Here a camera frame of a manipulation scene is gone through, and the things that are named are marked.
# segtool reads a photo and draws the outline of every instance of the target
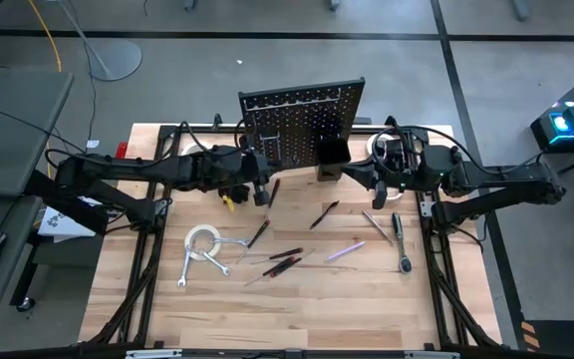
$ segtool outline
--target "wrench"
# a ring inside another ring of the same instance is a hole
[[[204,256],[207,260],[209,260],[210,262],[214,263],[214,265],[216,265],[217,267],[220,268],[220,270],[223,271],[223,274],[225,275],[229,275],[229,272],[231,271],[231,269],[229,269],[229,267],[221,264],[218,260],[214,259],[213,256],[205,253],[204,250],[201,250],[198,254]]]
[[[188,245],[185,248],[185,263],[183,264],[183,273],[180,275],[180,279],[178,280],[177,283],[179,287],[185,286],[187,284],[187,280],[185,280],[185,275],[187,274],[187,265],[189,264],[190,254],[191,254],[191,247]]]
[[[403,223],[400,221],[400,216],[397,213],[391,215],[392,223],[394,224],[394,231],[396,232],[396,238],[400,244],[400,262],[399,267],[402,273],[411,272],[411,260],[407,257],[405,253],[405,235],[403,234]]]
[[[374,225],[374,227],[383,235],[391,245],[395,245],[394,240],[385,232],[385,230],[380,227],[375,218],[373,218],[367,211],[363,210],[365,217]],[[407,274],[411,272],[411,260],[407,257],[405,253],[405,236],[403,235],[403,226],[400,222],[400,216],[397,213],[392,214],[392,222],[394,223],[394,232],[396,233],[396,238],[398,239],[398,245],[400,247],[400,261],[398,262],[398,268],[400,272]]]
[[[247,245],[249,238],[212,238],[213,243],[237,243],[240,245]]]

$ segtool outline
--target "wooden table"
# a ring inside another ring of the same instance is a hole
[[[129,158],[152,158],[158,127],[133,126]],[[435,128],[452,133],[450,126]],[[233,143],[231,135],[199,137],[210,144]],[[367,138],[351,136],[353,161],[367,156]],[[180,147],[190,142],[191,138],[183,135]],[[430,142],[448,145],[434,135]],[[400,200],[373,210],[373,193],[348,177],[317,182],[315,169],[275,177],[281,177],[282,183],[271,211],[271,225],[246,257],[234,264],[242,247],[223,244],[216,258],[231,267],[231,275],[223,276],[213,264],[193,260],[185,288],[178,288],[176,282],[187,233],[205,223],[216,227],[222,236],[249,237],[262,223],[265,207],[254,206],[250,198],[232,213],[215,191],[172,192],[174,203],[165,230],[147,341],[164,340],[165,347],[213,349],[422,349],[424,343],[437,344],[414,193],[407,191]],[[146,188],[145,182],[119,183],[120,190],[134,197],[144,197]],[[309,230],[334,200],[340,201],[338,207]],[[398,248],[382,238],[363,217],[363,210],[391,233],[392,211],[401,215],[405,248],[414,266],[411,274],[399,272]],[[471,222],[463,228],[474,232]],[[123,301],[136,240],[137,235],[128,230],[105,238],[80,340],[97,334]],[[362,240],[367,244],[358,251],[331,264],[324,262],[327,256]],[[486,333],[501,341],[479,247],[461,234],[453,234],[449,240],[463,303]],[[243,286],[273,265],[251,265],[251,261],[298,246],[305,251],[316,248],[316,252],[276,278]],[[455,338],[448,305],[445,313],[451,338]],[[139,314],[137,305],[131,335],[136,333]]]

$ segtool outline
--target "concrete floor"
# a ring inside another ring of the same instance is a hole
[[[86,30],[436,34],[430,0],[344,0],[337,13],[311,0],[199,0],[193,13],[178,0],[73,0]],[[515,20],[508,0],[440,0],[450,34],[574,35],[574,1],[531,0],[533,17]],[[48,26],[70,30],[58,6],[37,2]],[[23,1],[4,2],[0,28],[39,29]],[[57,38],[65,71],[75,85],[58,127],[83,145],[92,89],[82,42]],[[95,39],[96,43],[108,40]],[[96,149],[113,154],[132,123],[210,122],[220,113],[237,122],[238,91],[365,77],[359,116],[381,123],[452,125],[464,131],[439,41],[136,39],[141,67],[128,78],[95,82]],[[527,126],[574,86],[574,43],[451,42],[470,115],[486,165],[515,164],[537,152]],[[0,37],[0,65],[55,71],[45,38]],[[522,204],[498,212],[526,319],[574,320],[574,174],[555,206]],[[515,345],[492,248],[486,271],[504,343]],[[65,345],[77,340],[93,271],[51,269],[38,280],[32,315],[2,306],[0,350]],[[64,294],[62,283],[70,283]]]

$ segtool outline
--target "black pegboard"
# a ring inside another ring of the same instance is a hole
[[[365,79],[238,93],[245,135],[256,151],[284,170],[317,166],[319,144],[349,139]]]

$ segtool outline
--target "yellow object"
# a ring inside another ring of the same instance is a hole
[[[55,58],[57,59],[57,71],[61,72],[61,58],[59,57],[59,50],[57,50],[57,45],[55,45],[55,40],[53,40],[52,35],[50,34],[50,30],[48,30],[48,26],[46,26],[46,23],[44,22],[44,19],[41,17],[39,10],[37,10],[35,3],[32,0],[28,0],[28,3],[32,7],[33,11],[35,12],[35,15],[37,15],[37,19],[39,19],[41,26],[44,28],[44,31],[46,32],[46,35],[48,36],[48,40],[50,40],[50,44],[52,45],[52,50],[55,52]]]
[[[55,40],[53,40],[52,35],[50,34],[50,30],[48,30],[48,26],[44,22],[44,18],[41,17],[41,13],[37,10],[35,3],[32,0],[28,0],[28,3],[32,7],[32,10],[37,15],[37,19],[41,23],[41,26],[44,28],[46,35],[48,36],[48,40],[50,40],[50,45],[52,45],[52,50],[55,52],[55,59],[57,60],[57,71],[61,72],[61,57],[59,56],[59,50],[57,50],[57,45],[55,44]],[[46,142],[46,149],[50,149],[50,140]],[[46,165],[48,167],[48,178],[52,178],[52,169],[50,168],[50,164]]]
[[[227,195],[224,195],[222,198],[223,198],[223,201],[225,203],[227,203],[227,206],[229,207],[229,211],[234,212],[234,202],[231,200],[231,198],[228,197]]]
[[[50,141],[47,141],[46,142],[46,150],[49,150],[49,149],[50,149]],[[48,179],[51,179],[52,178],[52,169],[50,167],[50,164],[46,164],[46,166],[48,167]]]

